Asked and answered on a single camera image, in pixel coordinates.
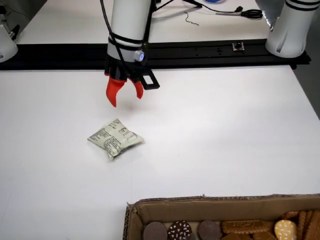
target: cookie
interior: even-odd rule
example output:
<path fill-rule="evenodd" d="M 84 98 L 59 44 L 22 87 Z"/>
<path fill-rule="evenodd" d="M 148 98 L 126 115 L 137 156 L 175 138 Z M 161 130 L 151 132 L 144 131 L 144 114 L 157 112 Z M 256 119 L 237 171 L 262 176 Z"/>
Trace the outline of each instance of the cookie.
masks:
<path fill-rule="evenodd" d="M 270 232 L 259 232 L 253 234 L 253 240 L 277 240 L 277 238 Z"/>
<path fill-rule="evenodd" d="M 222 238 L 220 226 L 210 220 L 205 220 L 200 223 L 198 234 L 202 240 L 220 240 Z"/>
<path fill-rule="evenodd" d="M 240 240 L 252 240 L 252 238 L 249 235 L 245 235 L 245 234 L 238 234 L 238 238 Z"/>
<path fill-rule="evenodd" d="M 304 240 L 320 239 L 320 211 L 314 211 L 306 229 Z"/>
<path fill-rule="evenodd" d="M 183 240 L 190 237 L 192 231 L 189 223 L 186 221 L 176 221 L 168 229 L 169 240 Z"/>
<path fill-rule="evenodd" d="M 282 220 L 290 220 L 299 216 L 299 211 L 288 211 L 280 216 Z"/>
<path fill-rule="evenodd" d="M 278 240 L 296 240 L 297 225 L 293 221 L 280 220 L 274 226 L 274 233 Z"/>
<path fill-rule="evenodd" d="M 143 240 L 167 240 L 167 229 L 161 222 L 149 223 L 143 230 Z"/>
<path fill-rule="evenodd" d="M 263 224 L 265 225 L 266 232 L 274 232 L 275 223 L 273 221 L 263 221 Z"/>
<path fill-rule="evenodd" d="M 310 223 L 310 220 L 311 220 L 313 214 L 314 214 L 313 211 L 308 211 L 308 212 L 306 213 L 304 230 L 303 230 L 303 236 L 306 235 L 307 228 L 308 228 L 308 226 L 309 226 L 309 223 Z"/>
<path fill-rule="evenodd" d="M 305 229 L 305 224 L 306 224 L 306 217 L 307 217 L 307 212 L 306 211 L 301 211 L 299 213 L 299 223 L 298 223 L 298 228 L 297 228 L 297 240 L 303 240 L 304 238 L 304 229 Z"/>
<path fill-rule="evenodd" d="M 222 231 L 225 234 L 255 234 L 267 232 L 270 229 L 270 222 L 261 220 L 245 221 L 224 221 L 222 222 Z"/>
<path fill-rule="evenodd" d="M 241 239 L 239 238 L 238 234 L 232 232 L 227 236 L 224 236 L 223 238 L 221 238 L 221 240 L 241 240 Z"/>
<path fill-rule="evenodd" d="M 185 238 L 185 240 L 197 240 L 197 238 L 196 238 L 196 236 L 195 236 L 193 233 L 191 233 L 190 236 L 187 236 L 187 237 Z"/>

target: cardboard box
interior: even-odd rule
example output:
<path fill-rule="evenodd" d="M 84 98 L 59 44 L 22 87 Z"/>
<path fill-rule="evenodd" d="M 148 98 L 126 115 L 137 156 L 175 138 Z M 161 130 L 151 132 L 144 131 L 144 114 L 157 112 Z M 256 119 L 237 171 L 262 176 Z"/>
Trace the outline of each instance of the cardboard box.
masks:
<path fill-rule="evenodd" d="M 276 220 L 289 211 L 320 210 L 320 194 L 144 199 L 126 209 L 123 240 L 142 240 L 144 227 L 187 221 L 194 233 L 203 220 Z"/>

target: gray floor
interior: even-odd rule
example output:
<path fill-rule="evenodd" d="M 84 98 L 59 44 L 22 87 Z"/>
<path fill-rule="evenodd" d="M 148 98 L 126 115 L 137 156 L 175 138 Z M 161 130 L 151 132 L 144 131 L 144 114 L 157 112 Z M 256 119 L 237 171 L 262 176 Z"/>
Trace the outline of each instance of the gray floor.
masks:
<path fill-rule="evenodd" d="M 20 24 L 21 29 L 24 29 L 46 1 L 47 0 L 0 0 L 0 4 L 6 5 L 11 9 L 9 9 L 8 12 L 8 26 L 13 28 L 16 24 Z M 284 1 L 285 0 L 256 0 L 259 7 L 265 11 L 269 23 L 272 23 L 280 15 Z M 306 51 L 312 59 L 311 64 L 298 66 L 297 69 L 294 70 L 294 73 L 320 119 L 320 73 L 318 72 L 318 68 L 320 67 L 320 10 L 315 14 L 311 25 Z"/>

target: black cable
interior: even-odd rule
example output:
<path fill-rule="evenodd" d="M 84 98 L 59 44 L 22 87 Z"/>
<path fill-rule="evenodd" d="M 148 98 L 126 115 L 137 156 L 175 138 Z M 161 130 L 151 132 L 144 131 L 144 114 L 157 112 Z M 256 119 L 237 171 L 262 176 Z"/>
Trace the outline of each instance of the black cable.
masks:
<path fill-rule="evenodd" d="M 14 12 L 14 13 L 16 13 L 16 14 L 20 14 L 20 15 L 23 15 L 23 16 L 27 17 L 27 15 L 23 14 L 22 12 L 13 10 L 11 7 L 9 7 L 8 5 L 4 4 L 3 1 L 0 1 L 0 3 L 1 3 L 5 8 L 8 8 L 11 12 Z"/>
<path fill-rule="evenodd" d="M 101 3 L 102 14 L 103 14 L 103 18 L 104 18 L 106 27 L 108 28 L 109 34 L 110 34 L 110 36 L 111 36 L 111 38 L 112 38 L 112 40 L 114 42 L 114 46 L 115 46 L 116 51 L 117 51 L 117 53 L 118 53 L 118 55 L 120 57 L 121 63 L 123 64 L 125 73 L 126 73 L 127 77 L 129 78 L 131 76 L 131 70 L 127 67 L 125 59 L 124 59 L 124 56 L 122 55 L 121 50 L 120 50 L 120 48 L 119 48 L 119 46 L 117 44 L 115 35 L 112 32 L 111 26 L 110 26 L 109 21 L 108 21 L 104 0 L 100 0 L 100 3 Z"/>
<path fill-rule="evenodd" d="M 209 9 L 209 10 L 211 10 L 211 11 L 213 11 L 213 12 L 216 12 L 216 13 L 231 14 L 231 13 L 234 13 L 234 12 L 241 12 L 242 9 L 243 9 L 242 6 L 238 6 L 235 11 L 219 11 L 219 10 L 212 9 L 212 8 L 210 8 L 210 7 L 202 4 L 202 3 L 200 3 L 200 4 L 202 5 L 202 7 L 206 8 L 206 9 Z"/>
<path fill-rule="evenodd" d="M 172 3 L 173 1 L 174 1 L 174 0 L 170 0 L 170 1 L 166 2 L 166 3 L 164 3 L 163 5 L 161 5 L 160 7 L 158 7 L 158 8 L 156 9 L 156 11 L 158 11 L 159 9 L 162 9 L 164 6 L 168 5 L 169 3 Z M 200 3 L 200 2 L 197 2 L 197 1 L 194 1 L 194 0 L 193 0 L 193 2 L 194 2 L 195 4 L 197 4 L 197 5 L 201 5 L 202 7 L 206 8 L 206 9 L 209 9 L 210 11 L 213 11 L 213 12 L 216 12 L 216 13 L 226 13 L 226 14 L 230 14 L 230 13 L 234 13 L 234 12 L 241 12 L 242 9 L 243 9 L 241 6 L 239 6 L 235 11 L 219 11 L 219 10 L 212 9 L 212 8 L 210 8 L 210 7 L 202 4 L 202 3 Z"/>
<path fill-rule="evenodd" d="M 173 2 L 173 1 L 174 1 L 174 0 L 170 0 L 170 1 L 166 2 L 166 3 L 164 3 L 163 5 L 161 5 L 160 7 L 158 7 L 158 8 L 156 9 L 156 11 L 158 11 L 159 9 L 162 9 L 164 6 L 168 5 L 169 3 Z"/>
<path fill-rule="evenodd" d="M 13 10 L 12 8 L 8 7 L 7 5 L 6 5 L 5 7 L 8 8 L 11 12 L 14 12 L 14 13 L 16 13 L 16 14 L 20 14 L 20 15 L 23 15 L 23 16 L 27 17 L 27 15 L 23 14 L 22 12 L 15 11 L 15 10 Z"/>
<path fill-rule="evenodd" d="M 186 11 L 184 11 L 184 13 L 186 14 L 185 21 L 186 21 L 187 23 L 190 23 L 190 24 L 193 24 L 193 25 L 197 25 L 197 26 L 199 26 L 199 24 L 198 24 L 198 23 L 195 23 L 195 22 L 193 22 L 193 21 L 188 21 L 189 14 L 188 14 Z"/>

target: blue object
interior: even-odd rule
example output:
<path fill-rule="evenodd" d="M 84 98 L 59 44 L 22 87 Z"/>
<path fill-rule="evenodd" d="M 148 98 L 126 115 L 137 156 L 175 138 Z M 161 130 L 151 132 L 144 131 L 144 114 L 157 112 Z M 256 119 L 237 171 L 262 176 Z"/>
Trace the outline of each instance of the blue object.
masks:
<path fill-rule="evenodd" d="M 205 0 L 208 3 L 217 3 L 220 2 L 221 0 Z"/>

